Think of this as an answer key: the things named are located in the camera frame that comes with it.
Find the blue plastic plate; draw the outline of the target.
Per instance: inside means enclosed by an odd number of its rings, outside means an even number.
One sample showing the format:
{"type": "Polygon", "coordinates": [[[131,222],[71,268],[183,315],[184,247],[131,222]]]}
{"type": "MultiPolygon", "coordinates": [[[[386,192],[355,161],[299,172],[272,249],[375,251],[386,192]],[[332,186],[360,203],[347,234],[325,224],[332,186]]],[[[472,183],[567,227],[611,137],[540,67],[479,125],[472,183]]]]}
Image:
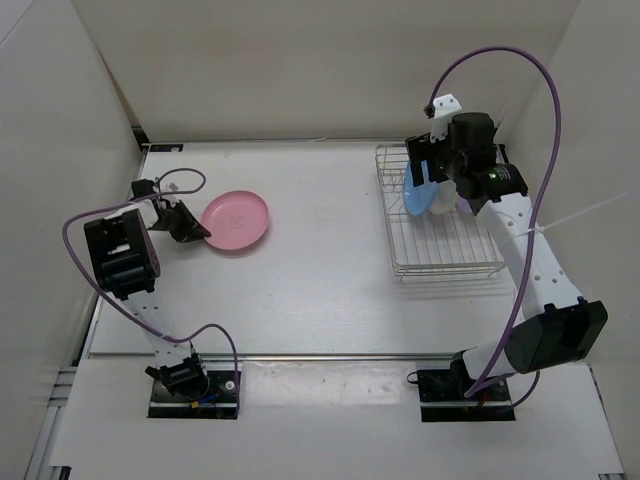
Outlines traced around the blue plastic plate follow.
{"type": "Polygon", "coordinates": [[[425,213],[436,199],[440,186],[436,182],[429,181],[428,165],[421,163],[424,183],[419,186],[413,185],[411,166],[407,165],[403,185],[404,207],[412,216],[420,216],[425,213]]]}

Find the pink plastic plate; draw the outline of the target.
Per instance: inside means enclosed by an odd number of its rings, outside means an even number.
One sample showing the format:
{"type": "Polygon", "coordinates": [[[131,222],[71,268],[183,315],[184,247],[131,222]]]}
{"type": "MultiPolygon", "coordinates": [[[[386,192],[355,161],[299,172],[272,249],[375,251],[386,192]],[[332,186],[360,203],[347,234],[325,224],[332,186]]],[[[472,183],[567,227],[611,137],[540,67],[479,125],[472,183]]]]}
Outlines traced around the pink plastic plate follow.
{"type": "Polygon", "coordinates": [[[223,252],[239,252],[259,242],[270,225],[270,211],[258,194],[225,192],[204,209],[200,223],[209,232],[205,242],[223,252]]]}

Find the white plastic plate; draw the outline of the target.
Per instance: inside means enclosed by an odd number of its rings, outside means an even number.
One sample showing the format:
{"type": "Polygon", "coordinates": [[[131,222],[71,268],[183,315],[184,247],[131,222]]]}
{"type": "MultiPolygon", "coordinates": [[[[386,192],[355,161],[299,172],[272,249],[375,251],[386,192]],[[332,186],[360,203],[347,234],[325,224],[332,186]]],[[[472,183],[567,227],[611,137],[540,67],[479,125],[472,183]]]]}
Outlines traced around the white plastic plate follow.
{"type": "Polygon", "coordinates": [[[456,209],[458,194],[456,185],[452,180],[438,184],[439,191],[429,206],[429,211],[434,215],[444,215],[456,209]]]}

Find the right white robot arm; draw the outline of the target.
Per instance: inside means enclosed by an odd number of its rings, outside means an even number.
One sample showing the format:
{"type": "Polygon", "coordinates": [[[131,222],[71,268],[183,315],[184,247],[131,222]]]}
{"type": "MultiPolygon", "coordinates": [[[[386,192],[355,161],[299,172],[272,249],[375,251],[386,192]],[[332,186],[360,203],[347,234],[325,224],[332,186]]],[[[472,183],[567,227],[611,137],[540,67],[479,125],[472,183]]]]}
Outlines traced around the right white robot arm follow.
{"type": "Polygon", "coordinates": [[[491,235],[517,294],[498,340],[460,352],[449,387],[470,400],[499,381],[584,359],[608,320],[564,273],[537,224],[538,206],[517,167],[498,160],[486,113],[459,113],[441,135],[405,141],[414,186],[452,182],[491,235]]]}

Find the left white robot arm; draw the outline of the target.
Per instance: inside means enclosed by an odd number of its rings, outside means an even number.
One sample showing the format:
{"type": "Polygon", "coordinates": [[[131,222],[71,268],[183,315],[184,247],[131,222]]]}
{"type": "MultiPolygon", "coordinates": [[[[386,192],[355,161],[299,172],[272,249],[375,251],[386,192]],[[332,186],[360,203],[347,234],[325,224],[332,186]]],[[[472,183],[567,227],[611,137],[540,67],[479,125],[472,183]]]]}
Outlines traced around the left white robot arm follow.
{"type": "Polygon", "coordinates": [[[161,273],[160,262],[149,233],[164,231],[178,243],[204,241],[211,236],[181,200],[160,194],[157,180],[134,181],[136,202],[121,213],[84,224],[84,235],[97,284],[105,292],[134,307],[133,315],[161,334],[149,334],[157,365],[147,375],[160,382],[171,395],[198,400],[206,395],[210,377],[191,343],[167,341],[158,319],[160,308],[139,302],[135,294],[152,294],[161,273]]]}

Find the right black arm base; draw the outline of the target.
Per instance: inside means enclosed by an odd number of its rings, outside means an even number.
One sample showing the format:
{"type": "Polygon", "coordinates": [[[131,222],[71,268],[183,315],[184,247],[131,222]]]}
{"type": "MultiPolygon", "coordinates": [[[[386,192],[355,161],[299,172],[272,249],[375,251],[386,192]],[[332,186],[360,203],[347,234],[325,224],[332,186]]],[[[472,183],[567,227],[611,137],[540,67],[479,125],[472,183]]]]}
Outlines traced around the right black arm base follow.
{"type": "Polygon", "coordinates": [[[451,370],[417,370],[406,376],[418,388],[422,423],[471,423],[515,421],[505,381],[464,396],[465,384],[458,384],[451,370]]]}

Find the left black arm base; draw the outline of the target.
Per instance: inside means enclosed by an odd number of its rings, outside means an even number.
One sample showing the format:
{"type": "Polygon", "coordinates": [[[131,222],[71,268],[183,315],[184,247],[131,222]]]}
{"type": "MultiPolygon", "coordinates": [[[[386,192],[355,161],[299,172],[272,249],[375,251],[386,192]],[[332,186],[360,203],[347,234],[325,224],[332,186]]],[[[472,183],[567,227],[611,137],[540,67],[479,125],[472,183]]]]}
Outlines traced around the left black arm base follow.
{"type": "Polygon", "coordinates": [[[154,368],[147,416],[153,419],[237,420],[242,373],[240,365],[210,369],[197,354],[180,364],[154,368]]]}

